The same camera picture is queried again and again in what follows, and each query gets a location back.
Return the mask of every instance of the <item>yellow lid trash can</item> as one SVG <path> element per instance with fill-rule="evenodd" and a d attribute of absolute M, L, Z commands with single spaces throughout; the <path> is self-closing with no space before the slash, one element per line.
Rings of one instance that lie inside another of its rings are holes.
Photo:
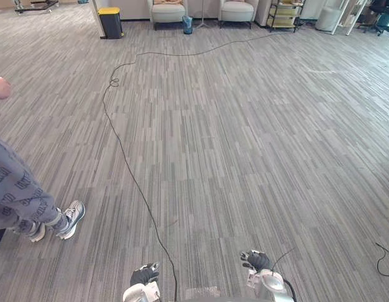
<path fill-rule="evenodd" d="M 123 31 L 120 23 L 120 8 L 101 8 L 99 18 L 107 39 L 120 39 Z"/>

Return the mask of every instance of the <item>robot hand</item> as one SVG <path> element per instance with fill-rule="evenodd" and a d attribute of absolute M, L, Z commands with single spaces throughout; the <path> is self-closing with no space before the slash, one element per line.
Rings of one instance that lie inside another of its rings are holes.
<path fill-rule="evenodd" d="M 245 263 L 242 263 L 243 267 L 254 269 L 257 272 L 262 269 L 271 269 L 272 266 L 269 257 L 258 250 L 250 250 L 247 253 L 241 252 L 240 259 L 245 261 Z"/>
<path fill-rule="evenodd" d="M 149 263 L 133 272 L 130 278 L 130 286 L 138 283 L 147 285 L 150 282 L 157 281 L 159 275 L 159 264 Z"/>

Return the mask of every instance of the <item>sneaker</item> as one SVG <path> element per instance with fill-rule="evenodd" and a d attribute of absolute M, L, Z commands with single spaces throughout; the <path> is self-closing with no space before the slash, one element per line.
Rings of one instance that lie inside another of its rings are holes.
<path fill-rule="evenodd" d="M 76 231 L 77 223 L 84 217 L 86 213 L 86 208 L 81 201 L 75 200 L 70 206 L 64 211 L 67 218 L 67 226 L 61 230 L 56 236 L 59 236 L 60 239 L 69 239 L 74 235 Z"/>
<path fill-rule="evenodd" d="M 32 241 L 37 242 L 45 236 L 45 225 L 43 223 L 33 223 L 31 231 L 26 236 Z"/>

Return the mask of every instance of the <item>trash can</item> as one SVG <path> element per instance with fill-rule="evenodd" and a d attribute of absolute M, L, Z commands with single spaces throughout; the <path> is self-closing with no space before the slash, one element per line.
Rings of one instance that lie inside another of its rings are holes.
<path fill-rule="evenodd" d="M 120 39 L 123 36 L 119 12 L 120 8 L 101 8 L 98 11 L 107 39 Z"/>
<path fill-rule="evenodd" d="M 315 28 L 322 31 L 332 31 L 335 28 L 340 15 L 341 9 L 325 6 L 322 8 L 322 12 L 315 24 Z"/>

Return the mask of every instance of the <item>striped carpet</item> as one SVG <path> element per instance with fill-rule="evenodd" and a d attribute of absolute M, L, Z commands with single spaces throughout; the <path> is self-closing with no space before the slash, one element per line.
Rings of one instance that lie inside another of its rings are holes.
<path fill-rule="evenodd" d="M 123 24 L 100 40 L 88 6 L 0 12 L 0 138 L 61 208 L 87 212 L 74 237 L 6 232 L 0 302 L 121 301 L 134 268 L 171 266 L 101 104 L 115 66 L 140 52 L 196 53 L 268 35 L 253 26 Z M 389 248 L 389 36 L 310 28 L 203 55 L 146 55 L 106 96 L 132 171 L 171 253 L 179 300 L 253 297 L 239 252 L 272 260 L 299 301 L 387 301 L 376 271 Z M 389 273 L 389 256 L 381 268 Z"/>

